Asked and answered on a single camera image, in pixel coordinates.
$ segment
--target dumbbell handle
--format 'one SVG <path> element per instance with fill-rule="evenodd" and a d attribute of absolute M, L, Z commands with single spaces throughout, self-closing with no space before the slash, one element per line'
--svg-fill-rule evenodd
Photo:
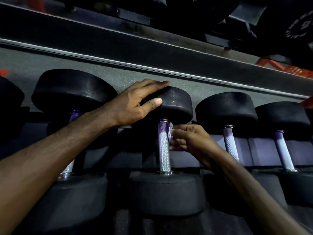
<path fill-rule="evenodd" d="M 233 126 L 226 125 L 224 128 L 224 142 L 226 151 L 233 155 L 233 157 L 239 162 L 238 152 L 235 144 L 235 138 L 233 135 Z"/>
<path fill-rule="evenodd" d="M 283 130 L 278 130 L 275 133 L 275 144 L 278 151 L 278 155 L 280 157 L 281 164 L 285 170 L 297 171 L 292 163 L 283 133 L 284 133 Z"/>
<path fill-rule="evenodd" d="M 161 119 L 158 124 L 158 135 L 159 135 L 159 158 L 160 158 L 160 174 L 170 175 L 171 164 L 170 164 L 170 153 L 168 149 L 168 125 L 169 121 Z"/>
<path fill-rule="evenodd" d="M 69 123 L 73 122 L 76 120 L 79 116 L 81 116 L 81 113 L 79 113 L 77 110 L 74 110 L 71 113 L 71 117 L 69 118 Z M 73 160 L 60 174 L 61 178 L 68 178 L 70 177 L 71 173 L 73 172 L 73 166 L 74 166 L 74 161 Z"/>

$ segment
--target person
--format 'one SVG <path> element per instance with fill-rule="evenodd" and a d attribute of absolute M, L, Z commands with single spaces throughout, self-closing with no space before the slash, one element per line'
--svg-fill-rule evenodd
<path fill-rule="evenodd" d="M 0 235 L 11 234 L 63 169 L 112 127 L 130 125 L 162 104 L 147 95 L 169 81 L 136 82 L 102 107 L 0 161 Z M 199 125 L 178 125 L 170 150 L 188 151 L 220 173 L 251 209 L 264 234 L 308 234 L 232 156 Z"/>

